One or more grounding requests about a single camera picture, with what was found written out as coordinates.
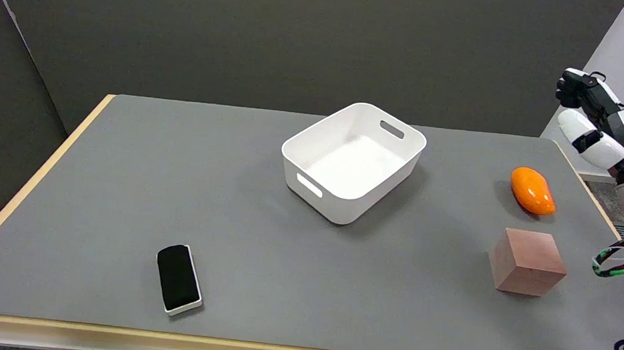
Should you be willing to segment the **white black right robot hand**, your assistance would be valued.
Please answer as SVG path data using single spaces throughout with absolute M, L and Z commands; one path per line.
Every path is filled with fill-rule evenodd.
M 624 104 L 600 72 L 567 68 L 557 81 L 559 130 L 590 165 L 624 182 Z

